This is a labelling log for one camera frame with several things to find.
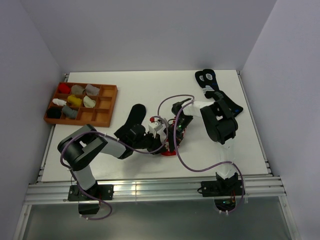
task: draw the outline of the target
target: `red part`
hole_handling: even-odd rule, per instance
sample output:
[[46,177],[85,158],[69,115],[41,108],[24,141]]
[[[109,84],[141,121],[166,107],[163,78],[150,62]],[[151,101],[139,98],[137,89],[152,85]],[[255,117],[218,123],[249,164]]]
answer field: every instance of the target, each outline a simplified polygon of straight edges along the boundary
[[161,155],[165,156],[165,157],[170,157],[170,156],[175,156],[177,154],[176,154],[175,150],[173,152],[169,152],[169,150],[168,150],[168,151],[162,152]]
[[62,94],[69,94],[71,92],[71,88],[68,87],[65,83],[60,83],[58,86],[58,90]]

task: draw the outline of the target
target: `metal frame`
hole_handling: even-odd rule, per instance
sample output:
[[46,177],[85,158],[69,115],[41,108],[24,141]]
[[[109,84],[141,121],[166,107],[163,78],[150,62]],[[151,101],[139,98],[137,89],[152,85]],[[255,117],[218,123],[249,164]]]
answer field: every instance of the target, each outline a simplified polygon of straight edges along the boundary
[[[203,198],[197,192],[202,181],[212,181],[215,177],[195,177],[176,179],[151,179],[128,181],[98,181],[99,185],[114,185],[113,199],[110,203],[123,202],[152,202],[152,201],[181,201],[213,199]],[[38,183],[30,185],[26,192],[25,205],[43,204],[78,204],[68,202],[70,182]],[[278,197],[286,192],[280,177],[245,177],[246,197]],[[96,201],[82,201],[81,203],[95,203]]]
[[[64,81],[67,82],[69,74],[65,75]],[[260,143],[261,151],[265,159],[266,167],[269,174],[264,175],[247,175],[244,176],[246,198],[254,197],[279,197],[286,223],[294,240],[300,240],[293,215],[288,205],[287,194],[281,178],[273,176],[268,163],[265,150],[263,148],[261,138],[248,102],[246,92],[238,72],[238,78],[242,87],[245,100],[251,115],[251,119]],[[68,202],[68,193],[70,182],[45,183],[42,182],[42,174],[46,164],[48,150],[51,144],[54,126],[51,128],[50,136],[47,141],[45,152],[39,176],[36,184],[29,185],[25,200],[22,206],[20,218],[14,233],[14,240],[22,240],[28,223],[32,205],[49,205],[49,204],[78,204],[78,202]],[[213,197],[202,197],[197,192],[202,181],[212,181],[215,177],[188,177],[174,179],[142,179],[142,180],[100,180],[99,184],[114,185],[113,199],[109,203],[124,202],[151,202],[151,201],[185,201],[185,200],[204,200],[214,199]],[[82,201],[82,203],[95,203],[96,201]]]
[[286,196],[279,196],[279,201],[281,204],[281,208],[283,211],[283,215],[288,226],[290,236],[292,240],[301,240],[300,233],[298,231],[298,227],[296,225],[294,215],[289,207],[288,198]]

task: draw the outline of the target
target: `yellow object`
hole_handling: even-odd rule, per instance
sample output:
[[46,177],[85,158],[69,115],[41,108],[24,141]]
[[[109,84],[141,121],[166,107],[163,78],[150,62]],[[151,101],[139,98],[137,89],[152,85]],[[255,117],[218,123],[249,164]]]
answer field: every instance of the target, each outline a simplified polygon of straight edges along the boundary
[[75,95],[68,96],[68,103],[72,104],[75,107],[81,107],[82,100],[77,98]]

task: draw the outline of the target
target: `red object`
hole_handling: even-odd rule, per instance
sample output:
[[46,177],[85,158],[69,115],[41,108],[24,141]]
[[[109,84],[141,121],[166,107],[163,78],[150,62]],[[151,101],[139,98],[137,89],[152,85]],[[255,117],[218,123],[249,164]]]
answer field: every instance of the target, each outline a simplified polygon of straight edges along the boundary
[[170,156],[177,155],[175,150],[173,150],[173,152],[169,151],[169,141],[168,141],[168,139],[166,140],[165,148],[166,148],[166,151],[161,153],[162,156],[170,157]]
[[71,88],[68,87],[65,83],[60,83],[58,86],[58,90],[62,94],[69,94],[71,92]]

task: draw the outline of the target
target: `sock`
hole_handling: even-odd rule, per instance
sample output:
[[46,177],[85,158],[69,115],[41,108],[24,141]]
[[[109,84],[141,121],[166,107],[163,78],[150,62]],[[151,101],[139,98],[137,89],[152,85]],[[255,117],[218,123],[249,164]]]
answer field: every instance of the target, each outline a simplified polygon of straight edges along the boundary
[[100,89],[95,86],[92,86],[91,84],[88,84],[85,87],[85,91],[87,95],[97,96],[99,94]]
[[197,71],[194,75],[207,99],[213,98],[217,101],[222,98],[234,117],[244,110],[243,107],[237,105],[225,94],[225,92],[219,89],[215,71],[212,69],[204,69],[203,71]]
[[122,136],[126,135],[129,130],[136,124],[141,124],[146,116],[146,107],[142,104],[136,104],[132,106],[129,116],[125,122],[125,124],[120,127],[114,135],[121,139]]
[[61,117],[61,108],[50,107],[46,111],[46,116],[50,119],[59,119]]
[[52,99],[52,102],[53,102],[55,105],[58,105],[58,106],[64,106],[64,105],[67,104],[67,102],[66,102],[65,100],[58,99],[58,98]]
[[71,91],[70,87],[68,87],[65,83],[60,83],[58,86],[58,90],[62,94],[69,94]]
[[75,95],[68,96],[68,103],[74,105],[75,107],[81,107],[82,100],[80,98],[77,98]]
[[73,85],[71,87],[71,94],[75,95],[83,95],[85,92],[85,89],[82,86],[79,85]]
[[64,106],[62,108],[62,112],[65,114],[65,116],[69,119],[76,119],[78,111],[77,110],[73,110],[72,108],[68,107],[68,106]]
[[94,108],[95,105],[96,105],[96,101],[95,100],[92,100],[90,97],[88,96],[85,96],[83,98],[83,105],[86,107],[86,108]]

